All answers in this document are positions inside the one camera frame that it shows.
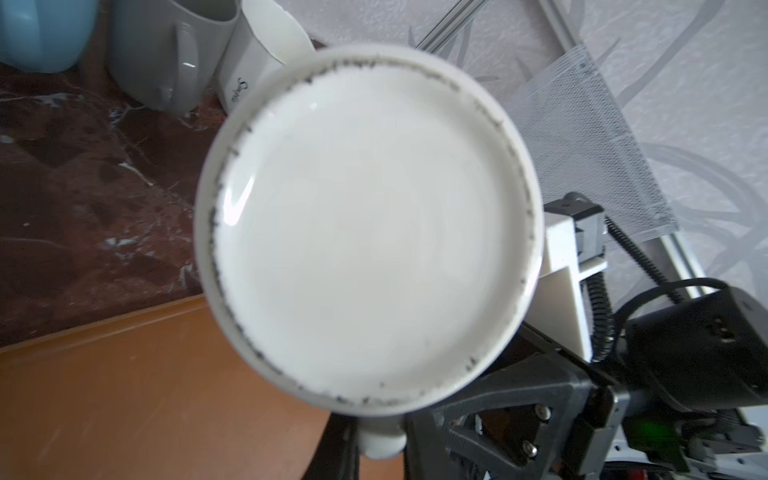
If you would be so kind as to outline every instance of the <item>white mug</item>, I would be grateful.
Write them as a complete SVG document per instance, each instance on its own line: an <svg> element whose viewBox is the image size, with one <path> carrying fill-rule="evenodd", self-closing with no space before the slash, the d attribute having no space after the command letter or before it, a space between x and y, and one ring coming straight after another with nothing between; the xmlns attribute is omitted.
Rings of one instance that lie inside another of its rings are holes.
<svg viewBox="0 0 768 480"><path fill-rule="evenodd" d="M243 359L361 417L361 452L385 458L402 414L469 384L517 331L543 215L528 150L480 84L424 52L347 45L287 65L228 117L197 188L195 257Z"/></svg>
<svg viewBox="0 0 768 480"><path fill-rule="evenodd" d="M244 0L242 10L216 77L227 113L268 74L315 51L299 22L274 0Z"/></svg>

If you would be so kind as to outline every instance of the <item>mug handle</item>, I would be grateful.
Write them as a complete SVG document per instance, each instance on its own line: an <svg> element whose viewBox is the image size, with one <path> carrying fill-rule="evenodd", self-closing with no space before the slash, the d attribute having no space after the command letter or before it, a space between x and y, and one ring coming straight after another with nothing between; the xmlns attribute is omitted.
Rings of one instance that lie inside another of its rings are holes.
<svg viewBox="0 0 768 480"><path fill-rule="evenodd" d="M37 2L0 0L5 50L19 67L37 71L42 58Z"/></svg>
<svg viewBox="0 0 768 480"><path fill-rule="evenodd" d="M192 25L184 22L176 24L176 84L170 98L170 104L165 109L171 114L182 116L190 109L185 107L194 102L197 90L197 70L199 68L199 56L197 54L197 40L194 36Z"/></svg>

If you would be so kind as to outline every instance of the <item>gray mug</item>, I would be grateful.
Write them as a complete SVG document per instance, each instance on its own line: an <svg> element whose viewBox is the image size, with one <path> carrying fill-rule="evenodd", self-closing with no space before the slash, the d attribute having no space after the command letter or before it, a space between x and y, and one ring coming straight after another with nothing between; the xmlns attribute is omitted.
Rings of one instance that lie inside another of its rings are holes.
<svg viewBox="0 0 768 480"><path fill-rule="evenodd" d="M114 0L112 78L149 108L184 115L200 103L239 16L237 0Z"/></svg>

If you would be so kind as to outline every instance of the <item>metal screw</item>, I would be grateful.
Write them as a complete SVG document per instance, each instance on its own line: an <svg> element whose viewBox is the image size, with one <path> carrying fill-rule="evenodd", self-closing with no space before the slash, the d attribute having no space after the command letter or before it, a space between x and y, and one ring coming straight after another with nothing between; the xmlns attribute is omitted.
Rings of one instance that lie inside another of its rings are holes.
<svg viewBox="0 0 768 480"><path fill-rule="evenodd" d="M530 443L528 440L523 440L523 453L525 453L525 456L528 458L534 458L536 455L538 455L538 449L536 448L536 445Z"/></svg>
<svg viewBox="0 0 768 480"><path fill-rule="evenodd" d="M549 409L549 407L542 405L541 403L537 403L533 408L533 411L536 413L538 419L542 422L546 422L552 418L552 411Z"/></svg>

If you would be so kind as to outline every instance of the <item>gray mug handle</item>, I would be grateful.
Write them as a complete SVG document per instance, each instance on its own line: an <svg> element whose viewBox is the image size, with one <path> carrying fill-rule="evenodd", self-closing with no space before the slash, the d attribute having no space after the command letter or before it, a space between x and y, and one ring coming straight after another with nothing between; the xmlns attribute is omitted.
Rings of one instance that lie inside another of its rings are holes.
<svg viewBox="0 0 768 480"><path fill-rule="evenodd" d="M170 104L164 110L182 116L195 106L194 95L197 90L199 65L194 28L184 22L176 24L176 64L176 82L170 96Z"/></svg>

